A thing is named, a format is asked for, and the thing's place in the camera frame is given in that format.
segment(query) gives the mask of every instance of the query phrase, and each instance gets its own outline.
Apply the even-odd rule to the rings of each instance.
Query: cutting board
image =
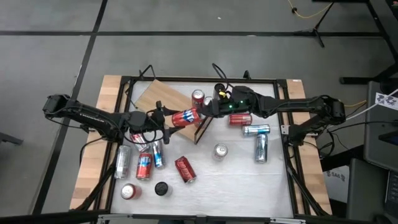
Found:
[[[191,98],[181,94],[177,90],[169,87],[168,85],[154,80],[144,93],[136,101],[136,106],[141,110],[147,112],[155,109],[156,101],[161,101],[162,105],[170,110],[183,111],[190,109],[192,107]],[[172,123],[172,117],[166,116],[166,124],[170,127],[174,127]],[[186,126],[181,129],[178,133],[189,138],[190,140],[195,140],[195,131],[197,127],[195,125]]]

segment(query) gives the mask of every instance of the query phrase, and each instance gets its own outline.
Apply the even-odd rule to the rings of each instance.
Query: floor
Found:
[[[31,212],[49,162],[59,125],[42,114],[48,95],[71,94],[95,105],[103,75],[137,75],[152,64],[158,76],[215,77],[217,63],[229,77],[249,70],[253,78],[303,80],[307,96],[327,94],[346,104],[362,101],[366,86],[345,86],[338,77],[372,77],[392,56],[380,38],[324,37],[326,48],[309,37],[6,35],[4,31],[92,31],[101,0],[0,1],[0,131],[24,140],[0,144],[0,216]],[[325,3],[292,1],[313,14]],[[398,47],[397,21],[382,0],[372,1]],[[320,16],[301,19],[287,1],[109,0],[99,31],[295,31],[313,27]],[[364,4],[335,4],[320,31],[377,31]],[[92,53],[86,52],[94,44]],[[355,123],[364,118],[354,119]],[[338,132],[346,147],[363,141],[363,127]],[[329,141],[322,136],[318,145]],[[69,208],[78,173],[78,151],[86,134],[69,129],[43,212]],[[344,150],[337,145],[336,152]]]

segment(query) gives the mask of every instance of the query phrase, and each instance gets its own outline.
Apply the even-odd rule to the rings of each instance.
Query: wooden board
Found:
[[[121,76],[118,75],[104,76],[103,84],[96,105],[97,108],[113,112],[119,91],[120,80]],[[305,93],[301,80],[287,80],[287,86],[290,98],[305,98]],[[190,105],[191,102],[189,98],[186,103]],[[293,113],[293,119],[295,124],[301,124],[304,121],[310,119],[310,115],[308,113]],[[98,137],[98,134],[90,133],[88,136],[88,141]],[[313,138],[306,138],[305,141],[316,144]],[[79,206],[92,191],[93,187],[95,187],[95,185],[98,183],[101,166],[104,159],[105,147],[106,143],[104,141],[100,141],[86,148],[77,177],[75,191],[73,193],[70,208],[75,208]],[[309,191],[314,196],[315,200],[322,206],[322,208],[326,212],[331,214],[328,193],[326,191],[323,172],[318,158],[318,151],[313,146],[306,144],[304,146],[300,146],[299,149],[303,173],[305,177],[305,185],[308,187]],[[295,191],[299,213],[303,214],[301,195],[297,186],[295,188]],[[106,198],[107,194],[103,194],[101,198],[100,208],[104,208],[104,202],[106,201]]]
[[[101,90],[99,91],[98,101],[96,108],[105,110],[107,112],[114,112],[116,105],[116,98],[118,97],[121,76],[119,75],[106,75],[104,76]],[[124,108],[126,97],[122,98],[122,105]],[[100,136],[97,132],[89,133],[87,142],[98,139]],[[72,200],[70,202],[70,209],[76,208],[84,199],[91,193],[95,185],[100,180],[101,167],[105,157],[106,141],[97,141],[85,147],[83,158],[81,160],[80,170],[77,176],[75,189],[73,191]],[[114,155],[114,150],[117,144],[113,144],[113,151],[111,159]],[[103,192],[106,192],[104,197],[101,198],[100,208],[104,208],[106,196],[108,194],[109,184],[104,186]]]
[[[157,80],[153,81],[148,86],[148,89],[139,97],[136,101],[136,106],[147,112],[153,110],[156,101],[159,100],[162,102],[163,106],[170,110],[183,111],[192,107],[191,98]],[[171,116],[166,117],[165,123],[170,127],[174,127]],[[195,125],[189,125],[181,129],[178,133],[194,141],[196,130],[197,127]]]
[[[289,92],[290,99],[305,98],[304,87],[301,80],[287,80],[287,91]],[[293,121],[295,124],[302,124],[309,119],[309,113],[293,113]],[[315,139],[311,137],[306,137],[304,141],[317,145]],[[322,209],[331,214],[329,196],[319,160],[318,149],[309,144],[304,144],[303,146],[298,147],[298,149],[300,151],[304,180],[307,189],[311,192],[312,196],[320,204]],[[295,185],[295,192],[297,204],[299,205],[299,213],[303,213],[301,194],[297,185]]]

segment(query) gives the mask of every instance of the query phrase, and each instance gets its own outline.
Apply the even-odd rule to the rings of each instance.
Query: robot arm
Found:
[[[337,125],[345,122],[344,104],[330,96],[322,95],[314,98],[277,100],[270,96],[262,96],[246,86],[235,86],[227,97],[213,99],[207,106],[199,108],[203,115],[222,118],[233,113],[253,113],[267,118],[278,112],[310,112],[316,115],[297,125],[289,126],[289,143],[293,146],[303,144],[308,133],[326,125]],[[145,133],[160,130],[163,132],[164,143],[169,143],[171,134],[184,127],[169,128],[165,125],[165,116],[178,113],[162,107],[160,101],[156,109],[148,113],[132,111],[128,113],[109,113],[92,106],[72,100],[68,95],[52,95],[43,108],[46,118],[70,118],[81,123],[83,130],[96,129],[108,141],[118,141],[124,138],[124,133]]]
[[[164,125],[165,118],[178,111],[162,107],[160,101],[156,109],[148,111],[132,111],[128,113],[109,113],[92,106],[84,105],[68,95],[49,96],[43,107],[46,118],[70,118],[81,123],[80,127],[88,132],[93,128],[106,140],[116,142],[124,138],[124,133],[146,133],[162,131],[165,144],[169,143],[170,135],[183,127],[168,128]]]
[[[262,96],[246,86],[235,86],[230,97],[223,93],[219,100],[201,108],[206,116],[222,118],[233,113],[252,113],[267,118],[278,112],[309,112],[316,114],[308,121],[289,126],[289,143],[301,146],[308,133],[315,133],[321,127],[338,125],[346,120],[344,104],[327,95],[306,99],[277,100],[270,96]]]

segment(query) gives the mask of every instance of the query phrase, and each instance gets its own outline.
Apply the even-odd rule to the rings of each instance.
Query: silver soda can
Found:
[[[118,157],[116,158],[116,171],[114,173],[115,179],[125,179],[129,173],[131,157],[130,146],[119,146]]]
[[[266,134],[257,135],[256,139],[256,154],[254,160],[256,162],[265,163],[267,162],[267,150],[268,150],[268,136]]]
[[[247,125],[242,127],[243,136],[253,136],[257,134],[268,134],[271,131],[268,124]]]
[[[146,143],[144,140],[144,137],[142,137],[142,134],[131,134],[130,140],[133,142],[138,142],[138,143]],[[139,152],[145,152],[146,150],[148,150],[150,148],[150,144],[134,144],[134,147]]]
[[[155,168],[163,169],[165,167],[165,161],[163,158],[163,145],[162,140],[158,140],[152,143],[152,150],[154,151],[154,164]]]
[[[213,150],[213,159],[216,161],[222,161],[228,154],[228,148],[224,144],[217,144]]]
[[[212,99],[213,99],[213,97],[211,97],[211,96],[206,96],[205,99],[203,100],[203,105],[204,105],[204,106],[209,105]],[[200,119],[205,119],[205,118],[206,118],[206,116],[205,116],[204,114],[201,114],[201,113],[199,113],[199,117],[200,117]],[[195,123],[195,126],[196,126],[197,128],[199,128],[200,125],[201,125],[201,122]]]

